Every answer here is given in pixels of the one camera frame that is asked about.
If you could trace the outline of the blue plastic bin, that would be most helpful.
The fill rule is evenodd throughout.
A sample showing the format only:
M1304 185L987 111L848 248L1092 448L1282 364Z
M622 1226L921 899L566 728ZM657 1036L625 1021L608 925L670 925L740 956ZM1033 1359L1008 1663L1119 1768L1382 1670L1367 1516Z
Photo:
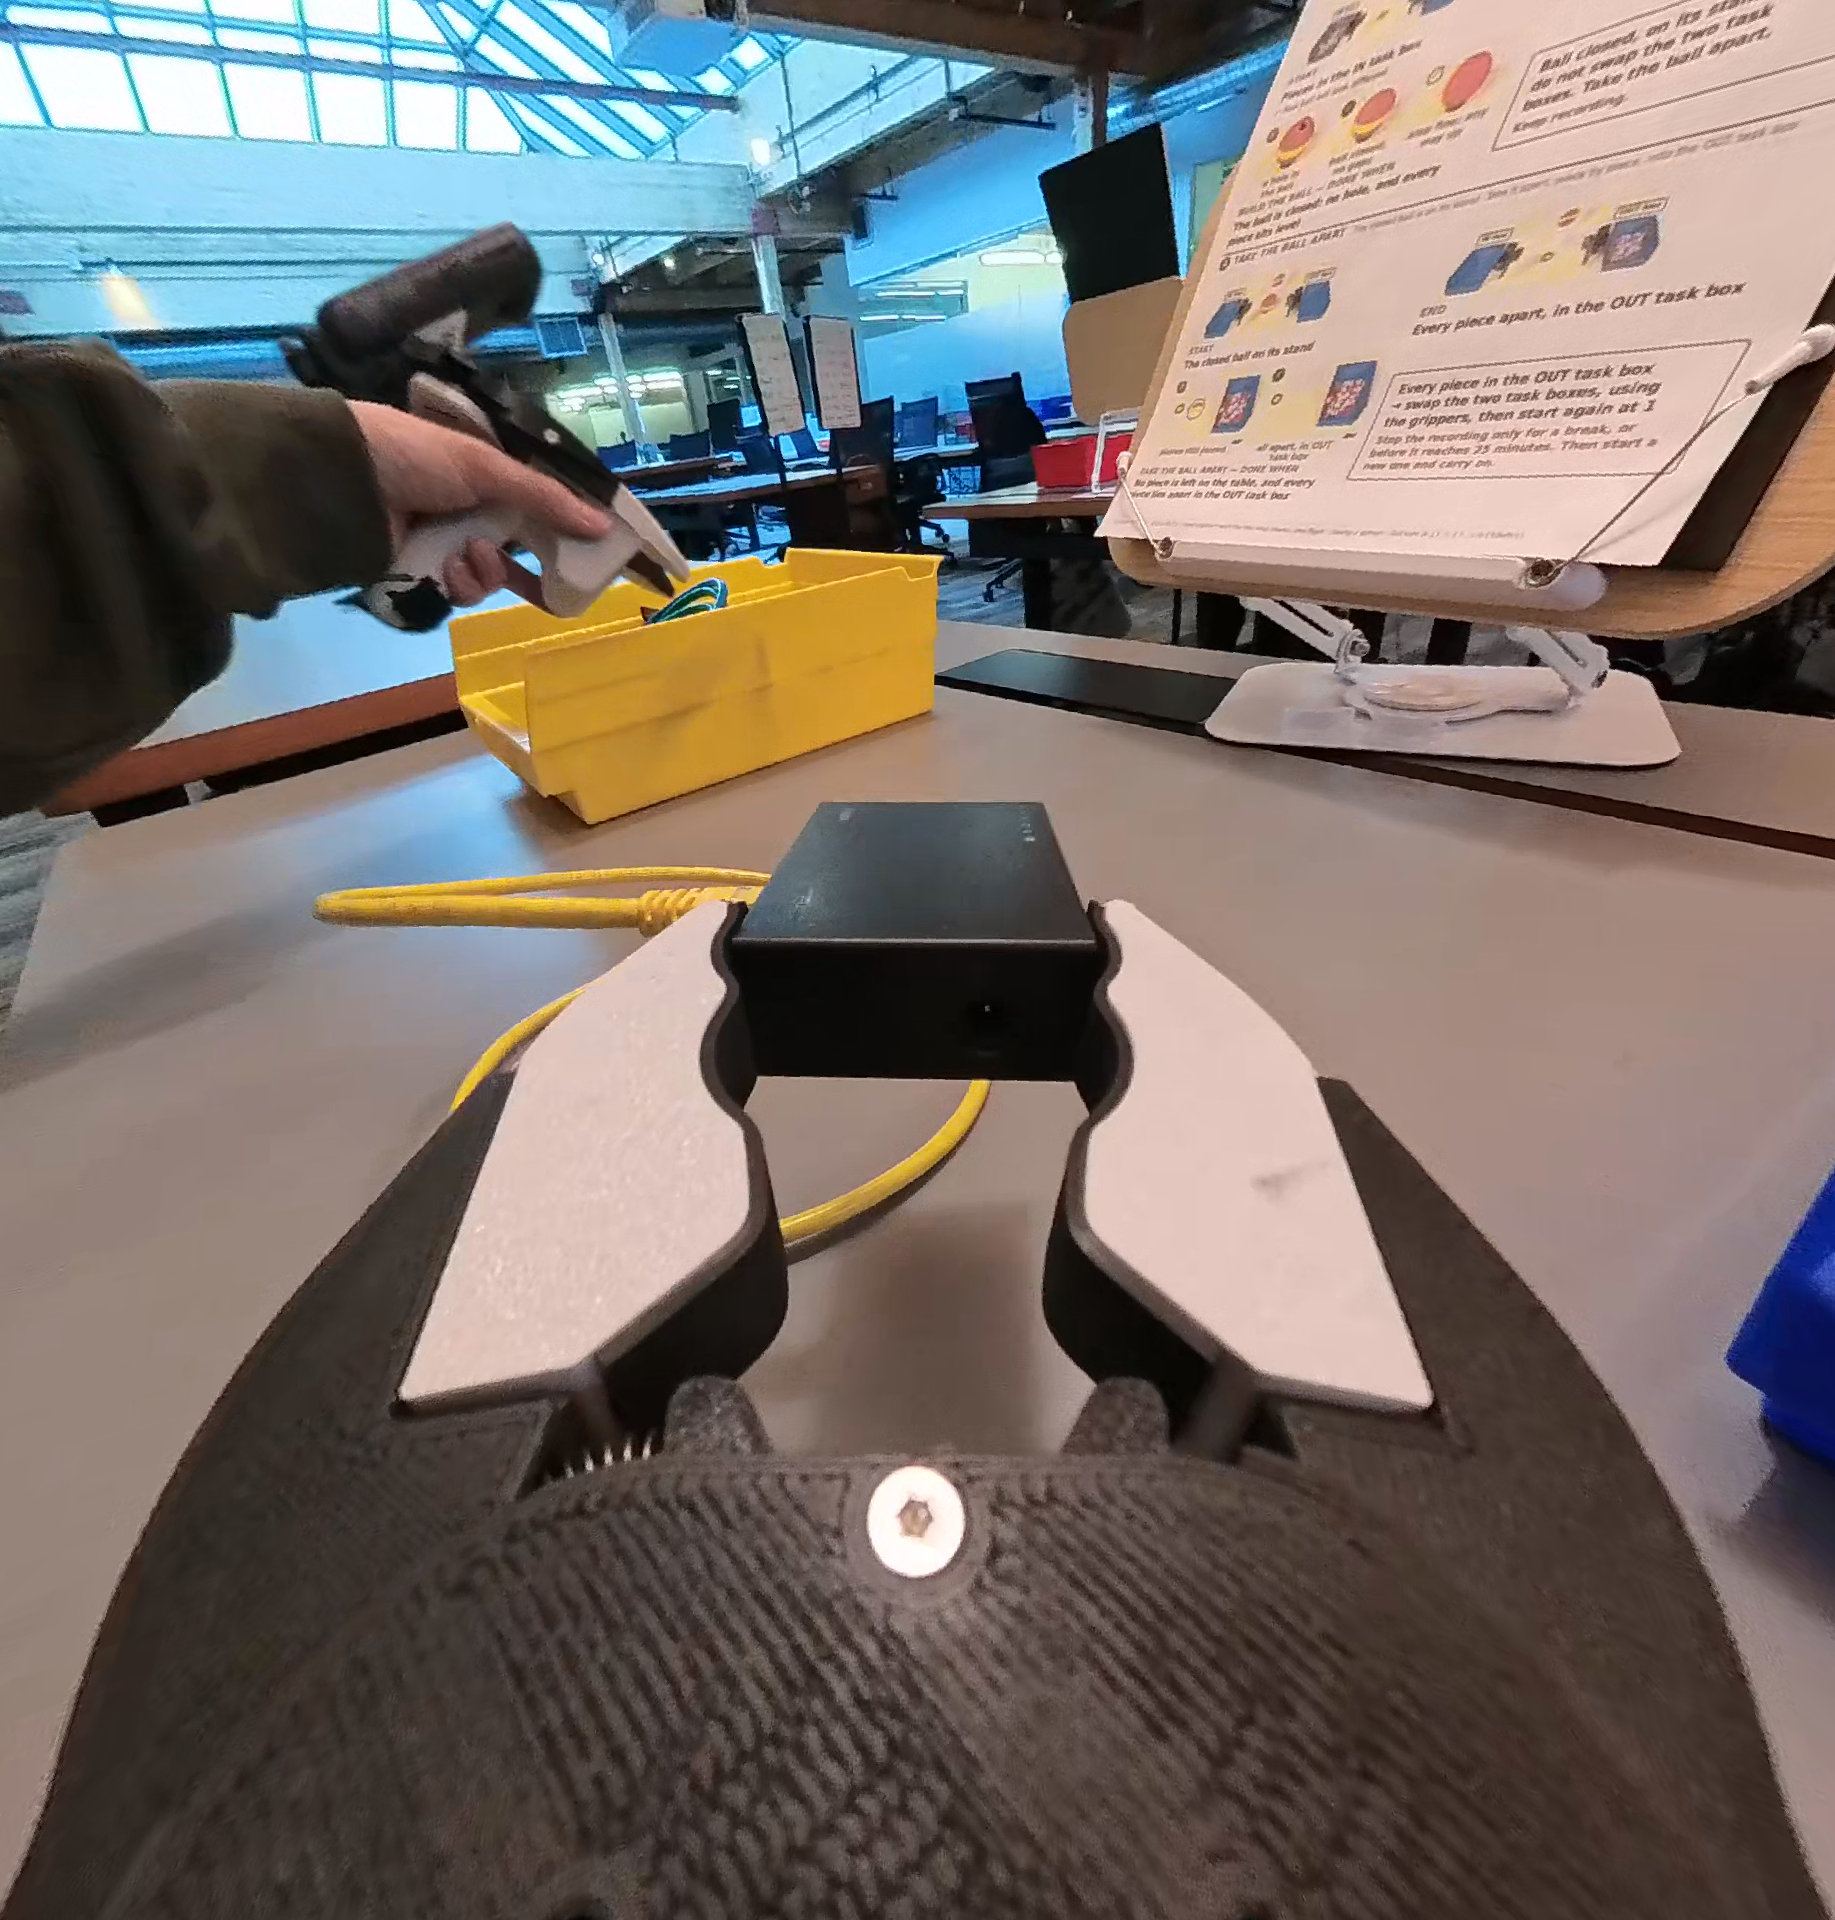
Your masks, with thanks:
M1835 1471L1835 1167L1744 1311L1730 1371L1763 1424Z

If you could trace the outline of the yellow plastic bin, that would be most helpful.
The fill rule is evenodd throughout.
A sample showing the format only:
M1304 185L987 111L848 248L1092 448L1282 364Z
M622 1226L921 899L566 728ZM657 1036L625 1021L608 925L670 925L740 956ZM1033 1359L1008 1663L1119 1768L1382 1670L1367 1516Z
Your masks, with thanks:
M792 547L703 571L721 605L650 620L619 583L577 620L458 614L458 707L530 790L604 826L935 704L938 557Z

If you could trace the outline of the black office chair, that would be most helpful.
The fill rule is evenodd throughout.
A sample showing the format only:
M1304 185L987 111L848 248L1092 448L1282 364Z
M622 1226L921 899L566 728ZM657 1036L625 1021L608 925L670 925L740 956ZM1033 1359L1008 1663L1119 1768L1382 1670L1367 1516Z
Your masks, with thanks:
M964 397L980 459L987 463L1028 460L1048 430L1031 409L1022 373L968 377Z

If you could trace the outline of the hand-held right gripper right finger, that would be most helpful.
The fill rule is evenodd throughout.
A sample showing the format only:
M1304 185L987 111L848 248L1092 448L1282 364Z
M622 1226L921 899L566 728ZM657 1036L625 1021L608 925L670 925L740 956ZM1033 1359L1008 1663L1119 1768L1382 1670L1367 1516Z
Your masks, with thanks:
M1147 1389L1175 1452L1287 1447L1295 1409L1425 1422L1436 1393L1308 1055L1141 908L1101 973L1042 1307L1092 1387Z

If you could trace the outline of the person's left forearm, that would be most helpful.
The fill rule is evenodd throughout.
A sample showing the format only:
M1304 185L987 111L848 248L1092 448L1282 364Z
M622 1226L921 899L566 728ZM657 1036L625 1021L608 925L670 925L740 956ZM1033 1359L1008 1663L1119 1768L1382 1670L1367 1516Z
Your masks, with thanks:
M142 743L283 603L390 560L346 400L0 347L0 821Z

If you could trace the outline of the person's left hand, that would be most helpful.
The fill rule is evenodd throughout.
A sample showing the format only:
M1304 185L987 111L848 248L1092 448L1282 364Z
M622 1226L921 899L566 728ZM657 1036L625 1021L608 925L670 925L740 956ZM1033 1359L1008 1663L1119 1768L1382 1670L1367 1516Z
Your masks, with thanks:
M354 400L392 545L430 521L511 512L568 541L602 541L610 516L496 446L386 406Z

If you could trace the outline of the printed instruction sheet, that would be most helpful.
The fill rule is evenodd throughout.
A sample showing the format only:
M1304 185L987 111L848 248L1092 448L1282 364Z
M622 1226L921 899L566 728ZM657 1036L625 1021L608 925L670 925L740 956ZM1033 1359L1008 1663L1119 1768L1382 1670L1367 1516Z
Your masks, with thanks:
M1835 282L1835 2L1310 4L1117 538L1660 563Z

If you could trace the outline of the white ceiling projector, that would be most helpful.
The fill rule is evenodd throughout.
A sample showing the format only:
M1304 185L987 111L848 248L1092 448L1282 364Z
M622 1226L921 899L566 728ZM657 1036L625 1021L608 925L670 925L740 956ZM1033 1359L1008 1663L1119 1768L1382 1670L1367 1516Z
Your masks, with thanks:
M734 2L614 2L613 57L622 66L654 69L664 77L694 77L729 57L745 21Z

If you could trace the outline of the black flat panel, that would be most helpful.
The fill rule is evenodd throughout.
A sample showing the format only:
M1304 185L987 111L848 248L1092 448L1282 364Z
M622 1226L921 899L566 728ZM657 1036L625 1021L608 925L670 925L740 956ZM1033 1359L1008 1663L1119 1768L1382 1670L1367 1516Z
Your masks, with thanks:
M1162 732L1202 734L1237 684L1223 676L1010 648L938 668L935 685Z

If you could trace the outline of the black monitor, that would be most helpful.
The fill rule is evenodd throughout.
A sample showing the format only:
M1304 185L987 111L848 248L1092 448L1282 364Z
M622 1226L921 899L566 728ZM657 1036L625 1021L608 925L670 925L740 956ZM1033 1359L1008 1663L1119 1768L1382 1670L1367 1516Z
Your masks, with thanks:
M1070 305L1178 276L1163 130L1147 125L1040 174Z

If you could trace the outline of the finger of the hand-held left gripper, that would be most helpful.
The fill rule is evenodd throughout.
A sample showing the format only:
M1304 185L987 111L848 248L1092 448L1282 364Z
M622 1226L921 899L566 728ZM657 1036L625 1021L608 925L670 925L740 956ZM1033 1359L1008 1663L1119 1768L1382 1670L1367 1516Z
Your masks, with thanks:
M666 599L688 583L689 561L631 491L616 489L604 515L608 529L596 541L536 528L538 605L548 614L585 612L619 578Z

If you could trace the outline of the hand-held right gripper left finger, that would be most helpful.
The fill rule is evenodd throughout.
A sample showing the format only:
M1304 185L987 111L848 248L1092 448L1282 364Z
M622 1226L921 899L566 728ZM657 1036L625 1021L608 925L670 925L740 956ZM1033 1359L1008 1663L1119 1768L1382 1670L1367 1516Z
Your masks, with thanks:
M745 1101L732 902L696 904L523 1051L405 1362L413 1415L571 1408L594 1448L734 1379L788 1304Z

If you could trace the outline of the black network switch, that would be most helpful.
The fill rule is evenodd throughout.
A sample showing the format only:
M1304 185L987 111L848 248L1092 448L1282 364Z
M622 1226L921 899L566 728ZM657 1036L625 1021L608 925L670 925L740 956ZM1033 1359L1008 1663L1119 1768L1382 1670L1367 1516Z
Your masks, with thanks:
M761 1078L1073 1082L1104 946L1042 803L823 803L729 965Z

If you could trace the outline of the brown-edged desk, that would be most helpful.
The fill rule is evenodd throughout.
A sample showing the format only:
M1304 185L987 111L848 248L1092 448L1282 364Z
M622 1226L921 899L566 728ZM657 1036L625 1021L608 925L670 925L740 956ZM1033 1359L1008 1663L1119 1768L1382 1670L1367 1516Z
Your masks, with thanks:
M456 710L447 632L405 634L336 595L298 599L235 624L225 672L157 732L72 779L40 812L93 812L340 747Z

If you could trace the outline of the long wooden desk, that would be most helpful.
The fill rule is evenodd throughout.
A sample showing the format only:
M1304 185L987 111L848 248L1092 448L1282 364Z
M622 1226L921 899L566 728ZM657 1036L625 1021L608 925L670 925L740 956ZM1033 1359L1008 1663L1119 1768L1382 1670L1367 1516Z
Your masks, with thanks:
M1014 486L987 492L949 494L925 507L928 521L975 522L1048 522L1082 521L1094 524L1115 502L1119 489L1042 489Z

